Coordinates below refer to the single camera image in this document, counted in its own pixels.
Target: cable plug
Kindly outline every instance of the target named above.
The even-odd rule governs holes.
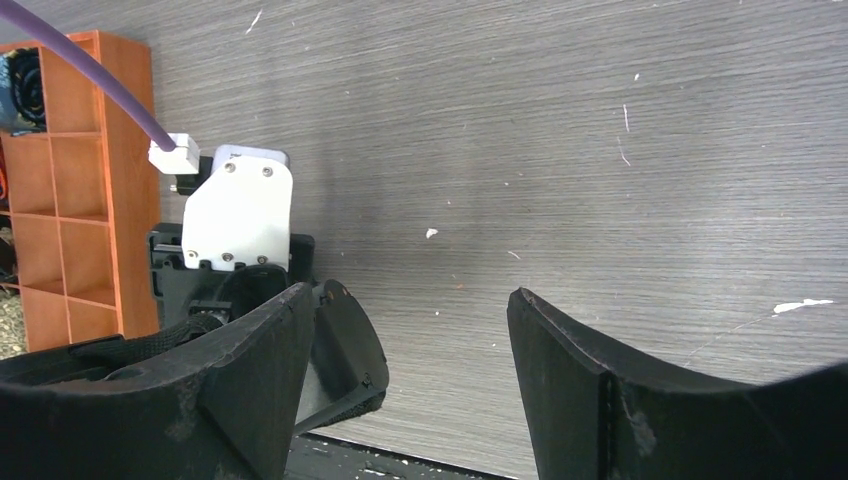
[[[200,170],[200,149],[187,133],[169,133],[177,144],[173,151],[166,152],[150,141],[147,158],[154,167],[166,175],[195,175]]]

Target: orange shelf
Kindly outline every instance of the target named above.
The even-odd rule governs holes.
[[[68,35],[151,112],[150,50],[105,32]],[[38,351],[158,330],[144,238],[159,222],[150,140],[111,99],[36,42],[47,132],[0,135],[27,345]]]

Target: table surface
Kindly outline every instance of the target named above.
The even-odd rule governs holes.
[[[22,3],[150,45],[158,118],[206,152],[291,155],[294,230],[392,372],[325,434],[535,476],[518,286],[722,377],[848,357],[848,2]],[[774,316],[804,299],[834,303]]]

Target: black strap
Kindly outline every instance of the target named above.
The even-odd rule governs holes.
[[[221,325],[221,320],[215,316],[199,313],[153,335],[82,345],[71,349],[70,354],[81,359],[97,360],[118,369],[165,353]]]

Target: black mechanical part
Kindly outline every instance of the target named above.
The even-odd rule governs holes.
[[[193,194],[203,182],[209,179],[212,175],[213,157],[200,156],[198,162],[198,172],[195,175],[175,175],[177,183],[175,184],[177,192],[180,195],[190,196]]]
[[[206,310],[224,311],[232,318],[243,313],[236,312],[236,315],[232,315],[230,305],[216,299],[229,272],[212,270],[208,262],[201,262],[199,269],[186,268],[181,245],[180,224],[160,223],[147,234],[150,281],[158,305],[160,326],[166,328],[170,326],[170,322]],[[294,234],[291,236],[289,250],[291,258],[286,283],[281,284],[280,279],[273,278],[263,281],[260,278],[262,275],[277,275],[273,265],[268,265],[266,273],[256,272],[252,278],[243,279],[242,283],[247,284],[248,288],[242,289],[242,292],[245,292],[240,295],[242,300],[254,289],[262,290],[259,293],[261,297],[270,298],[298,282],[315,285],[312,273],[315,240],[309,235]]]
[[[848,364],[754,386],[666,363],[526,289],[507,311],[541,479],[848,472]]]
[[[368,315],[339,282],[317,284],[312,273],[315,241],[292,235],[289,270],[253,265],[216,272],[185,268],[182,226],[160,224],[148,234],[151,281],[160,318],[223,312],[239,318],[294,282],[313,285],[316,331],[301,394],[295,432],[337,423],[382,406],[389,370]]]
[[[295,285],[105,377],[72,354],[78,346],[0,362],[0,478],[282,478],[313,302],[308,285]]]

